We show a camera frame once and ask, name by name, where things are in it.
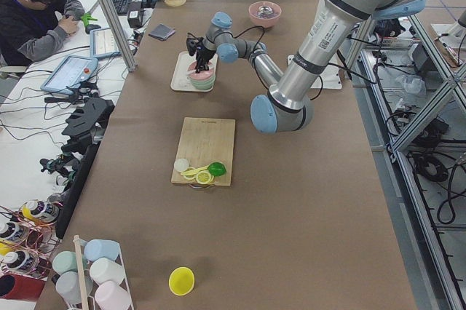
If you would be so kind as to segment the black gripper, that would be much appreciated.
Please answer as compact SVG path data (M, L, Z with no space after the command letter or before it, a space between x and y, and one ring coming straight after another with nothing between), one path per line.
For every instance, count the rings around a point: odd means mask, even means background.
M186 48L190 56L196 56L195 73L199 73L201 66L204 71L209 71L209 61L214 57L215 51L208 49L204 44L203 37L187 37Z

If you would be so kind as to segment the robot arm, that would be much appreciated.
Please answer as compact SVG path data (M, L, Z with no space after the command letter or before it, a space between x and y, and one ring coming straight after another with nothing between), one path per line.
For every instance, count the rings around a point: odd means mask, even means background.
M242 39L231 32L232 19L225 12L217 12L210 21L204 36L189 33L186 48L196 58L194 71L200 73L209 69L209 62L217 56L224 63L246 59L264 86L277 84L283 72L269 56L266 46L259 39Z
M369 18L386 20L421 12L426 0L323 0L320 13L285 71L273 62L261 42L232 35L232 19L217 12L203 37L186 40L196 57L197 71L218 56L225 63L245 58L267 85L267 93L254 97L250 118L262 133L290 132L306 127L313 116L307 93L324 72L352 28Z

